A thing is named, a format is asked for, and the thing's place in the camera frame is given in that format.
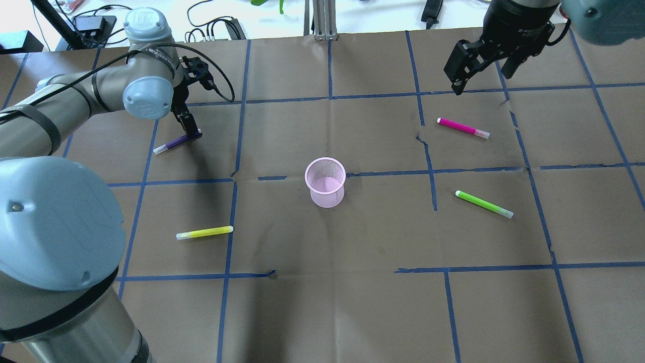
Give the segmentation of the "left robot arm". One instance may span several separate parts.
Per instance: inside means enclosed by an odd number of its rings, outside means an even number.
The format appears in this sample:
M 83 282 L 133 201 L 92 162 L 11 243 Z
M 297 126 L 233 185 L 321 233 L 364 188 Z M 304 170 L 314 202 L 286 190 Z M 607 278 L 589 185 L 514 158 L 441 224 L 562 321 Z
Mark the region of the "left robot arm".
M 111 287 L 126 234 L 113 193 L 92 170 L 55 152 L 100 113 L 141 119 L 175 115 L 199 138 L 186 106 L 191 62 L 176 53 L 165 16 L 126 15 L 125 65 L 41 80 L 35 93 L 2 110 L 2 343 L 20 342 L 40 362 L 153 362 L 147 341 Z

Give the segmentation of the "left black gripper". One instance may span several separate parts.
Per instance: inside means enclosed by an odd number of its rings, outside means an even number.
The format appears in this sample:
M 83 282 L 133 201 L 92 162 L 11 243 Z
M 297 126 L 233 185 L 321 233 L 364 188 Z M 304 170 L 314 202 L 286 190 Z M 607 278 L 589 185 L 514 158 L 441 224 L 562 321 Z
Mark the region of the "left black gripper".
M 208 70 L 208 64 L 199 57 L 182 56 L 175 75 L 181 75 L 182 78 L 173 89 L 171 112 L 184 130 L 185 136 L 193 138 L 198 135 L 198 126 L 192 113 L 187 111 L 188 87 L 199 82 L 203 89 L 212 91 L 212 74 Z

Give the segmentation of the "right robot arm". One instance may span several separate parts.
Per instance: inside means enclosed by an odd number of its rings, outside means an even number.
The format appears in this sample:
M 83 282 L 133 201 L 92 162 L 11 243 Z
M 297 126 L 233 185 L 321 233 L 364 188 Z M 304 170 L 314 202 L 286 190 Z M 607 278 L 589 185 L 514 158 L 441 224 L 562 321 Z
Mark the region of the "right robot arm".
M 509 79 L 573 27 L 588 43 L 615 46 L 643 38 L 643 1 L 492 1 L 477 41 L 456 42 L 444 73 L 456 95 L 475 74 L 504 60 Z

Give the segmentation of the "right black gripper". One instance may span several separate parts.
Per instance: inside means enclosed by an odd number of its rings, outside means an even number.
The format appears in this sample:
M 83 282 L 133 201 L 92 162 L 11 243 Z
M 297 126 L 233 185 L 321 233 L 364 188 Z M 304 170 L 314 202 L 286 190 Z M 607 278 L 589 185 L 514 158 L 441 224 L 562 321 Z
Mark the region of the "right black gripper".
M 555 1 L 491 1 L 475 42 L 459 40 L 444 66 L 454 94 L 460 96 L 467 82 L 496 60 L 507 59 L 502 75 L 510 80 L 536 48 L 555 12 Z

